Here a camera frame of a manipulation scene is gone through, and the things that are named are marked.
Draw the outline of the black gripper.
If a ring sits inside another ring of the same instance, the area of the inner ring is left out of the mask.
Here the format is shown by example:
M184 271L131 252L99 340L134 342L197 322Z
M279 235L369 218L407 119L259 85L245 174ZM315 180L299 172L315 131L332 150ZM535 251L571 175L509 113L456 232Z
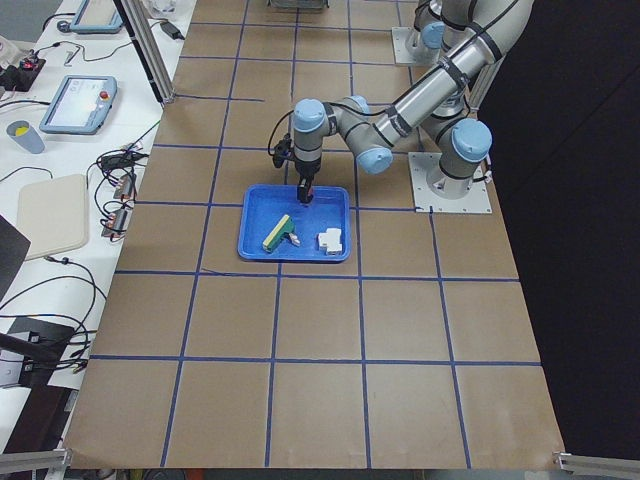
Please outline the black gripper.
M313 200L313 175L301 175L297 185L297 199L301 204L310 204Z

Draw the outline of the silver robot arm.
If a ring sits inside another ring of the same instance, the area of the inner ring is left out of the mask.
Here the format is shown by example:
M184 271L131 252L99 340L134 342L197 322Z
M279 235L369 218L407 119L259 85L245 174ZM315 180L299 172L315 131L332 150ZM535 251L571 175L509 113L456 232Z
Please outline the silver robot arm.
M413 46L417 50L439 49L444 36L441 0L420 0L414 10Z
M275 166L294 163L300 179L297 198L308 204L321 167L323 140L339 135L356 162L378 174L392 163L392 148L423 128L444 152L435 173L445 198L460 198L491 145L488 127L470 118L464 94L486 68L506 57L531 15L530 1L421 1L415 10L409 47L433 62L389 107L371 112L357 95L334 102L302 99L293 109L293 132L278 143Z

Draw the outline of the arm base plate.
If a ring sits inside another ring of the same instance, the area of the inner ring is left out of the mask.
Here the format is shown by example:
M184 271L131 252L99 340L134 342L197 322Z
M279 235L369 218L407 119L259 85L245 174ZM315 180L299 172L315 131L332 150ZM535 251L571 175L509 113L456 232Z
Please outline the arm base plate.
M453 179L440 168L440 153L410 152L414 209L419 213L491 214L487 183L480 166L472 177Z
M413 27L393 27L391 37L395 63L408 66L431 66L443 55L443 39L450 28L442 21Z

